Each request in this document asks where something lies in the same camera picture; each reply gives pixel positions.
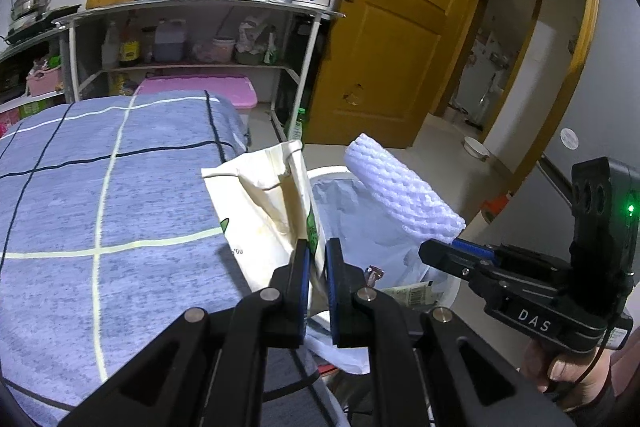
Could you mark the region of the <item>person's right hand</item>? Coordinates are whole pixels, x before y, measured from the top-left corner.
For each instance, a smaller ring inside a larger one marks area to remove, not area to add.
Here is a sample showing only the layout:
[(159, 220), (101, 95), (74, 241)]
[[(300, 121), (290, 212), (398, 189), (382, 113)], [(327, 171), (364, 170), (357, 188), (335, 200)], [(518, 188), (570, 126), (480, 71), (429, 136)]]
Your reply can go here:
[(524, 352), (520, 372), (533, 381), (540, 392), (551, 383), (567, 385), (570, 392), (559, 401), (565, 412), (591, 403), (608, 381), (610, 350), (597, 355), (550, 355), (541, 343), (532, 340)]

